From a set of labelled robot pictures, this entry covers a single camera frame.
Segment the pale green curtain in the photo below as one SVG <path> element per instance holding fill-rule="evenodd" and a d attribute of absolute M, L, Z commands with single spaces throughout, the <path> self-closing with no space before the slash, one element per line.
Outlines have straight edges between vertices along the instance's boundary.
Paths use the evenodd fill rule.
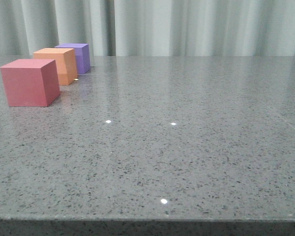
<path fill-rule="evenodd" d="M 295 56 L 295 0 L 0 0 L 0 55 Z"/>

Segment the orange foam cube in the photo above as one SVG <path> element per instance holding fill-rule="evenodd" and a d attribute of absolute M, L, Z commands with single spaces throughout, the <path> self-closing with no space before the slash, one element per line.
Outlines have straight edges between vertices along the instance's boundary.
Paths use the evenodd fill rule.
<path fill-rule="evenodd" d="M 78 78 L 75 50 L 73 48 L 44 48 L 33 53 L 34 59 L 55 59 L 61 86 L 70 85 Z"/>

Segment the red foam cube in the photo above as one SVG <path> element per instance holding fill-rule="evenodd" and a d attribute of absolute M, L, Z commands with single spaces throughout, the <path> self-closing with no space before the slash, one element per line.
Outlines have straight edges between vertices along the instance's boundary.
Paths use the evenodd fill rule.
<path fill-rule="evenodd" d="M 0 71 L 10 107 L 48 107 L 60 95 L 54 59 L 18 59 Z"/>

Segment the purple foam cube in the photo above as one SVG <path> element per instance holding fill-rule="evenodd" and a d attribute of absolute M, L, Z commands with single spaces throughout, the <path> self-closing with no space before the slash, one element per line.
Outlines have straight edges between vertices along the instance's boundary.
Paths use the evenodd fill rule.
<path fill-rule="evenodd" d="M 64 43 L 55 48 L 73 48 L 75 50 L 77 72 L 85 74 L 90 70 L 89 45 L 86 43 Z"/>

